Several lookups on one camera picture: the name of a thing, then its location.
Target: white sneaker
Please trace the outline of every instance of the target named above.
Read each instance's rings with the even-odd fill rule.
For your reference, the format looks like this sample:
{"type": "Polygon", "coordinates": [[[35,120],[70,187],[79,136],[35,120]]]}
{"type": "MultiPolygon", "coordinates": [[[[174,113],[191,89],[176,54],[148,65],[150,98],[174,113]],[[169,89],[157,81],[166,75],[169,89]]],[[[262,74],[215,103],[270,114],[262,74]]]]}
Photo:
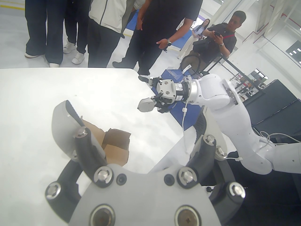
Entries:
{"type": "Polygon", "coordinates": [[[67,44],[63,48],[63,52],[68,54],[68,53],[71,53],[71,51],[73,51],[75,49],[76,49],[76,45],[67,41],[67,44]]]}
{"type": "Polygon", "coordinates": [[[34,58],[34,57],[40,56],[40,55],[29,55],[27,53],[24,53],[24,55],[25,55],[26,58],[34,58]]]}
{"type": "Polygon", "coordinates": [[[59,64],[49,63],[49,67],[51,68],[59,67],[59,64]]]}
{"type": "Polygon", "coordinates": [[[85,55],[83,53],[77,52],[74,59],[72,59],[72,63],[75,65],[79,65],[85,59],[85,55]]]}

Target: torn cardboard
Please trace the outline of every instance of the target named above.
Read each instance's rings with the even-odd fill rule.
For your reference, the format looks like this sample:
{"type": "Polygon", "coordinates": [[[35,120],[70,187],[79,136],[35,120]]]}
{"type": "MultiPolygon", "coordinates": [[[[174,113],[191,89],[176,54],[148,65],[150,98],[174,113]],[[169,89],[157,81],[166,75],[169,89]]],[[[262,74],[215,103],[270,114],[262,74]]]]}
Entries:
{"type": "Polygon", "coordinates": [[[111,128],[107,132],[104,132],[90,122],[82,121],[103,148],[109,164],[114,163],[124,166],[128,162],[130,133],[111,128]]]}

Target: jeans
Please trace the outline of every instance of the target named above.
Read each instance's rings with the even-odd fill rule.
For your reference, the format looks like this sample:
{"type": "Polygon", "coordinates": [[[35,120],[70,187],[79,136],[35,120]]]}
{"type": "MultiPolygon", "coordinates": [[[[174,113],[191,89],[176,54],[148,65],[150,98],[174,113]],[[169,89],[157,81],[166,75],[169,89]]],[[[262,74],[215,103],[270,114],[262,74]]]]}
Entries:
{"type": "Polygon", "coordinates": [[[67,0],[25,0],[25,18],[29,33],[27,54],[45,54],[49,63],[62,63],[66,2],[67,0]]]}
{"type": "Polygon", "coordinates": [[[162,49],[154,42],[148,42],[143,31],[135,30],[126,56],[122,59],[124,68],[133,69],[138,62],[140,75],[149,75],[149,70],[160,56],[162,49]]]}
{"type": "Polygon", "coordinates": [[[119,40],[120,33],[100,26],[93,19],[90,19],[88,26],[88,67],[106,68],[119,40]]]}
{"type": "Polygon", "coordinates": [[[65,15],[65,28],[70,43],[76,43],[77,50],[84,54],[87,46],[87,34],[89,23],[89,0],[67,0],[65,15]]]}

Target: wristwatch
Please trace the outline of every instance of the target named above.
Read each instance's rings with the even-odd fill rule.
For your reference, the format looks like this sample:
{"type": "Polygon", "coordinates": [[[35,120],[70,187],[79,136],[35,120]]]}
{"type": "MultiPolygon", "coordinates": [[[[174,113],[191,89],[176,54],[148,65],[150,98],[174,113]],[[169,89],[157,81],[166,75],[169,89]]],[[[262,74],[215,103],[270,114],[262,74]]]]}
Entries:
{"type": "Polygon", "coordinates": [[[169,39],[167,39],[167,46],[171,46],[171,42],[169,39]]]}

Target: cable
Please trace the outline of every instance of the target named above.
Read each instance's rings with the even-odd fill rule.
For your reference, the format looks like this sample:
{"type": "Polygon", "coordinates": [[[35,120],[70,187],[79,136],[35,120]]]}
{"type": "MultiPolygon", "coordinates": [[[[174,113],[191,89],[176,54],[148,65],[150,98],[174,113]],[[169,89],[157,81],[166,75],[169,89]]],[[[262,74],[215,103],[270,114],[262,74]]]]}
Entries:
{"type": "Polygon", "coordinates": [[[188,102],[189,102],[190,95],[191,95],[191,92],[189,93],[188,99],[186,100],[185,107],[182,109],[182,111],[184,112],[184,114],[183,114],[183,119],[182,119],[182,129],[183,129],[183,138],[184,138],[185,154],[189,154],[188,151],[187,151],[187,146],[186,146],[186,141],[185,141],[184,119],[185,119],[185,116],[186,116],[186,113],[187,113],[187,104],[188,104],[188,102]]]}
{"type": "Polygon", "coordinates": [[[260,150],[260,149],[263,149],[264,147],[266,147],[266,146],[267,146],[268,144],[270,144],[270,143],[271,143],[271,144],[274,144],[274,145],[284,145],[284,144],[288,144],[288,143],[273,143],[273,142],[271,142],[271,136],[272,136],[272,135],[278,135],[278,134],[284,135],[284,136],[286,136],[286,137],[291,138],[292,140],[294,140],[294,141],[296,141],[296,142],[301,143],[301,141],[296,140],[295,138],[292,138],[291,136],[289,136],[289,135],[287,135],[287,134],[284,134],[284,133],[272,133],[272,134],[268,134],[268,133],[265,132],[265,131],[260,131],[260,135],[261,135],[262,137],[266,138],[266,139],[268,140],[268,142],[267,142],[264,146],[262,146],[261,148],[259,148],[259,150],[260,150]]]}

